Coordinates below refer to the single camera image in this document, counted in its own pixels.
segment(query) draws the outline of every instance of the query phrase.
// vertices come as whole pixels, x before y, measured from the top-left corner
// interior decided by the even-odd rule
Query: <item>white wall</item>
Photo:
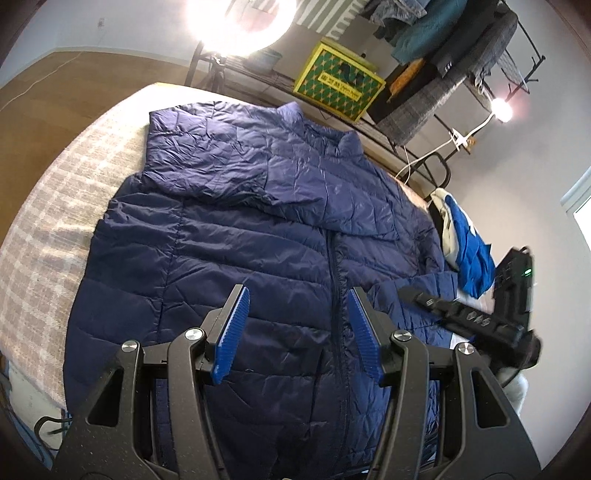
[[[0,87],[55,48],[62,13],[59,0],[37,11],[0,67]]]
[[[189,64],[187,0],[47,0],[0,67],[0,87],[54,49],[119,50]],[[98,29],[100,18],[105,26]]]
[[[449,190],[496,261],[514,245],[535,255],[532,326],[544,346],[526,372],[522,419],[545,464],[591,401],[591,254],[560,205],[591,165],[591,63],[548,4],[510,3],[548,60],[531,97],[516,98],[515,120],[491,126],[474,155],[452,161]],[[513,52],[527,55],[523,43]]]
[[[449,190],[499,261],[511,246],[535,254],[533,327],[544,340],[527,372],[522,418],[542,463],[561,448],[591,401],[591,255],[560,199],[591,164],[591,65],[554,11],[536,0],[509,2],[548,60],[532,95],[513,101],[515,119],[490,125],[471,157],[452,160]],[[195,40],[186,0],[48,0],[0,69],[0,86],[54,48],[110,48],[188,64]],[[99,18],[105,27],[98,30]],[[519,33],[511,53],[524,70],[531,50]],[[499,77],[493,82],[504,87]],[[459,131],[486,113],[463,87],[442,109]],[[446,140],[430,122],[413,141],[425,152]]]

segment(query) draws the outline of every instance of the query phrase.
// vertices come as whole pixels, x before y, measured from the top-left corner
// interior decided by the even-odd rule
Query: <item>plaid blanket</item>
[[[21,207],[0,249],[0,351],[65,407],[62,366],[67,322],[96,222],[144,162],[148,113],[223,100],[156,83],[114,106],[51,164]]]

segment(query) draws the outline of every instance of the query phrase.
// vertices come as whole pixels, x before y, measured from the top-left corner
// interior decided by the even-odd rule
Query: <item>lamp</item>
[[[203,50],[212,68],[197,87],[222,93],[226,57],[247,56],[268,47],[289,29],[295,14],[296,0],[275,0],[266,11],[255,9],[252,0],[190,0],[187,17],[193,34],[200,39],[187,73],[191,86]]]
[[[504,124],[513,118],[513,109],[502,98],[495,98],[491,101],[492,113]]]

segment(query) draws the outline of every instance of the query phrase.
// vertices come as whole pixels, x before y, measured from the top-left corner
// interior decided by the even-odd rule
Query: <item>yellow box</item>
[[[294,93],[356,122],[386,85],[362,57],[323,38],[295,81]]]

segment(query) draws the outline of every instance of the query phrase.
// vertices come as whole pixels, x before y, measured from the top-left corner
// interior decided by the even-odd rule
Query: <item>bed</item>
[[[62,367],[70,310],[96,222],[123,180],[142,168],[148,113],[211,100],[240,102],[184,86],[143,88],[84,130],[17,214],[0,249],[0,351],[8,360],[11,417],[34,453],[35,422],[43,415],[67,417]],[[412,190],[407,194],[426,208]],[[50,434],[56,429],[46,424],[41,430],[53,449],[61,443],[61,435]],[[50,466],[46,454],[42,448],[38,458]]]

